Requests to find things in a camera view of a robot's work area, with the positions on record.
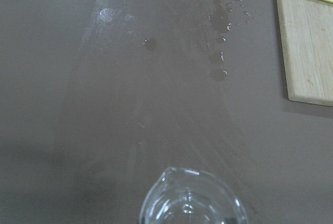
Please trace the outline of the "clear glass measuring cup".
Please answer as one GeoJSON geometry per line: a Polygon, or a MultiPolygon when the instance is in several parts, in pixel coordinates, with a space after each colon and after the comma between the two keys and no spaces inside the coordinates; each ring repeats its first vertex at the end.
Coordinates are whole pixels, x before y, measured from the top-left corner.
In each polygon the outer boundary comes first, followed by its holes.
{"type": "Polygon", "coordinates": [[[232,189],[202,170],[168,167],[148,191],[138,223],[249,223],[232,189]]]}

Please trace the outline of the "wooden cutting board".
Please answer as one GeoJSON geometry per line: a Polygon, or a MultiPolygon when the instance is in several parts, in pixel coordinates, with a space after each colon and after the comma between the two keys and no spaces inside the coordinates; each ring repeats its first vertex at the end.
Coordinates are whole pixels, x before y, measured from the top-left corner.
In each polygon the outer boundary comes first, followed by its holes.
{"type": "Polygon", "coordinates": [[[332,3],[276,1],[288,98],[332,106],[332,3]]]}

